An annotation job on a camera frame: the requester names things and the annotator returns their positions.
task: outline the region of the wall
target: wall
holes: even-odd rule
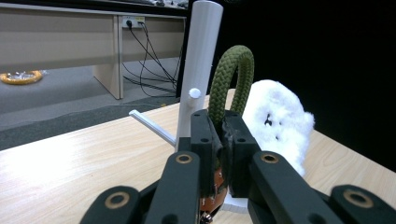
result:
[[[226,49],[247,46],[255,56],[255,81],[280,81],[314,114],[316,130],[396,172],[393,2],[222,4],[213,68]]]

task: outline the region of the green rope loop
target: green rope loop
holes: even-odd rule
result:
[[[207,109],[208,116],[216,128],[219,128],[224,118],[227,92],[236,68],[238,68],[238,79],[230,110],[242,115],[254,76],[253,53],[245,46],[236,45],[227,49],[216,67]]]

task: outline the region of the wooden table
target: wooden table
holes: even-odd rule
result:
[[[232,96],[230,90],[227,106]],[[176,136],[178,105],[144,114]],[[0,223],[79,223],[104,190],[142,190],[159,179],[173,152],[132,117],[0,151]],[[304,168],[307,183],[323,193],[352,184],[396,207],[396,174],[322,133],[312,132]],[[215,223],[251,219],[220,211]]]

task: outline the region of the cable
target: cable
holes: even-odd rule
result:
[[[135,77],[138,77],[138,78],[139,78],[139,81],[132,80],[131,78],[128,78],[128,77],[124,77],[124,78],[127,79],[128,81],[130,81],[131,83],[134,83],[134,84],[136,84],[136,85],[140,85],[141,90],[142,90],[143,93],[145,93],[147,96],[156,97],[156,96],[153,96],[153,95],[148,94],[148,93],[144,90],[143,87],[148,87],[148,88],[152,88],[152,89],[156,89],[156,90],[160,90],[160,91],[172,92],[172,93],[174,93],[175,96],[176,96],[176,89],[177,89],[176,75],[177,75],[177,71],[178,71],[178,65],[179,65],[180,60],[181,60],[181,59],[180,59],[180,58],[181,58],[180,56],[181,56],[182,49],[180,50],[180,54],[179,54],[180,56],[179,56],[178,61],[177,61],[177,69],[176,69],[175,73],[171,76],[171,75],[166,71],[166,69],[163,67],[163,65],[161,64],[161,61],[159,60],[157,54],[155,53],[154,47],[152,46],[152,44],[151,44],[151,42],[150,42],[150,40],[149,40],[149,31],[148,31],[148,29],[147,29],[146,24],[143,23],[143,22],[139,22],[139,24],[142,26],[142,28],[143,28],[143,30],[144,30],[144,32],[145,32],[146,38],[147,38],[146,46],[144,46],[144,45],[142,44],[142,42],[141,42],[141,41],[137,38],[137,36],[134,34],[134,32],[133,32],[133,30],[132,30],[132,23],[131,23],[131,22],[127,22],[127,24],[128,24],[128,26],[129,26],[129,30],[130,30],[131,34],[134,36],[134,38],[135,38],[136,41],[140,44],[140,46],[145,50],[145,59],[144,59],[143,62],[140,62],[140,61],[139,61],[139,63],[142,65],[142,68],[141,68],[141,71],[140,71],[140,75],[139,75],[139,76],[136,75],[136,74],[134,74],[134,73],[132,73],[132,72],[125,66],[125,64],[123,63],[123,66],[124,66],[124,68],[127,70],[127,72],[129,72],[131,75],[133,75],[133,76],[135,76]],[[151,54],[149,53],[149,50],[148,50],[149,46],[150,46],[150,48],[151,48],[151,50],[152,50],[154,56],[151,55]],[[146,60],[147,60],[147,56],[148,56],[148,55],[153,59],[154,62],[156,62],[156,63],[161,67],[161,69],[162,69],[163,72],[165,73],[166,77],[157,75],[157,74],[151,72],[151,71],[146,67]],[[159,78],[161,78],[161,79],[142,77],[142,75],[143,75],[143,69],[146,69],[146,70],[147,70],[148,72],[150,72],[152,75],[154,75],[154,76],[156,76],[156,77],[159,77]],[[159,87],[156,87],[156,86],[153,86],[153,85],[149,85],[149,84],[147,84],[147,83],[142,82],[142,79],[143,79],[143,80],[154,80],[154,81],[170,82],[170,83],[172,83],[173,89],[174,89],[174,90],[172,91],[172,90],[168,90],[168,89],[165,89],[165,88],[159,88]]]

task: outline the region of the power outlet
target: power outlet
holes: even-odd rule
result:
[[[145,22],[145,17],[136,16],[123,16],[122,17],[122,28],[129,28],[127,21],[132,23],[132,28],[143,28],[139,22]]]

